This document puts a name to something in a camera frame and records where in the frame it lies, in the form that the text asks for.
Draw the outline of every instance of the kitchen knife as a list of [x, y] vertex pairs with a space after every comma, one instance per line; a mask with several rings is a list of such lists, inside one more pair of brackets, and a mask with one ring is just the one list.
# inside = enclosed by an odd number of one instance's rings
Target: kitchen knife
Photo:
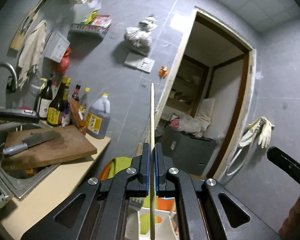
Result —
[[35, 133], [30, 135], [28, 138], [22, 140], [23, 144], [18, 144], [15, 146], [11, 146], [8, 148], [3, 149], [2, 153], [4, 157], [10, 157], [15, 155], [19, 152], [22, 152], [32, 146], [37, 144], [50, 141], [60, 137], [60, 133], [56, 131], [47, 131], [43, 133]]

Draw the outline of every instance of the door frame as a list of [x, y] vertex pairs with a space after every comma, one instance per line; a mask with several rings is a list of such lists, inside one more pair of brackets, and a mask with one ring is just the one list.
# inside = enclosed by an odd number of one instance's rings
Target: door frame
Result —
[[[180, 63], [182, 61], [184, 52], [186, 50], [186, 46], [188, 44], [188, 40], [190, 37], [190, 33], [192, 31], [192, 27], [195, 21], [198, 21], [199, 23], [204, 24], [211, 30], [217, 32], [224, 38], [226, 38], [229, 42], [231, 42], [233, 45], [238, 47], [240, 50], [243, 51], [243, 53], [246, 54], [245, 56], [245, 65], [246, 70], [245, 73], [242, 73], [242, 82], [241, 86], [245, 88], [244, 93], [241, 95], [242, 97], [242, 103], [240, 107], [237, 107], [239, 109], [237, 115], [238, 118], [236, 120], [232, 120], [232, 123], [234, 124], [233, 133], [230, 138], [228, 138], [227, 145], [224, 146], [225, 152], [223, 156], [219, 156], [218, 163], [214, 165], [214, 169], [211, 172], [209, 172], [210, 177], [218, 178], [218, 176], [221, 174], [223, 167], [226, 163], [226, 160], [228, 156], [234, 152], [238, 145], [240, 138], [244, 132], [245, 124], [248, 118], [248, 113], [250, 110], [250, 105], [252, 101], [252, 95], [254, 91], [254, 82], [255, 82], [255, 73], [256, 73], [256, 54], [257, 51], [255, 48], [253, 48], [239, 33], [237, 33], [234, 29], [230, 28], [227, 24], [220, 21], [219, 19], [215, 18], [213, 15], [209, 14], [208, 12], [204, 11], [203, 9], [195, 6], [191, 16], [189, 18], [187, 27], [185, 28], [185, 32], [183, 34], [181, 43], [179, 45], [176, 57], [174, 59], [174, 62], [172, 64], [172, 67], [170, 69], [170, 73], [167, 77], [167, 81], [165, 83], [164, 90], [162, 92], [162, 95], [159, 99], [158, 105], [155, 110], [155, 116], [154, 116], [154, 125], [155, 127], [158, 125], [160, 117], [163, 112], [163, 108], [166, 105], [166, 102], [169, 97], [170, 90], [172, 88], [172, 85], [174, 83], [174, 80], [177, 76], [177, 72], [180, 66]], [[149, 141], [149, 133], [146, 137], [146, 142]]]

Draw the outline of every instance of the red plastic bag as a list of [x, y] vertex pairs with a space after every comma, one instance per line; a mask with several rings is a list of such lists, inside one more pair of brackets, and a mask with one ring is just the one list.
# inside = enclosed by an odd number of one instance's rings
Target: red plastic bag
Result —
[[65, 54], [63, 55], [63, 57], [62, 57], [59, 65], [58, 65], [58, 69], [57, 70], [62, 75], [66, 72], [67, 68], [70, 65], [69, 55], [70, 55], [71, 52], [72, 52], [71, 49], [68, 47], [67, 50], [66, 50], [66, 52], [65, 52]]

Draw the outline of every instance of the wooden board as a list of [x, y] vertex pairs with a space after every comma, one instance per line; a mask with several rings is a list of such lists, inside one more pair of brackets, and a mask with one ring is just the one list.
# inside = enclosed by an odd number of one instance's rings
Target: wooden board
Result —
[[21, 144], [31, 133], [55, 130], [61, 137], [33, 146], [14, 156], [2, 159], [5, 171], [43, 167], [51, 164], [72, 161], [97, 153], [97, 149], [71, 125], [66, 127], [43, 128], [12, 132], [8, 134], [5, 147]]

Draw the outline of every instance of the orange object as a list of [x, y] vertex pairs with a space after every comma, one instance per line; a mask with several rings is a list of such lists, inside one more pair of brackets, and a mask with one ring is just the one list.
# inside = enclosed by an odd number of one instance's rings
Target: orange object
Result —
[[30, 177], [33, 177], [34, 176], [34, 169], [27, 169], [26, 170], [26, 174]]
[[66, 49], [66, 52], [65, 52], [65, 54], [63, 55], [63, 57], [62, 57], [62, 59], [61, 59], [59, 65], [58, 65], [58, 72], [59, 72], [60, 74], [62, 74], [62, 75], [66, 72], [67, 68], [68, 68], [69, 65], [70, 65], [70, 58], [69, 58], [69, 55], [70, 55], [71, 52], [72, 52], [71, 49], [68, 47], [68, 48]]
[[174, 199], [158, 198], [158, 209], [170, 211], [173, 208]]
[[99, 175], [100, 180], [105, 180], [108, 178], [111, 164], [112, 164], [112, 161], [109, 161], [109, 163], [103, 168], [103, 170], [101, 171], [101, 173]]
[[82, 134], [86, 134], [85, 123], [84, 120], [81, 120], [79, 116], [79, 105], [78, 102], [74, 100], [74, 98], [70, 98], [70, 118], [73, 124], [79, 129]]
[[168, 67], [165, 67], [165, 66], [160, 67], [160, 70], [159, 70], [160, 77], [165, 78], [168, 75], [168, 73], [169, 73]]

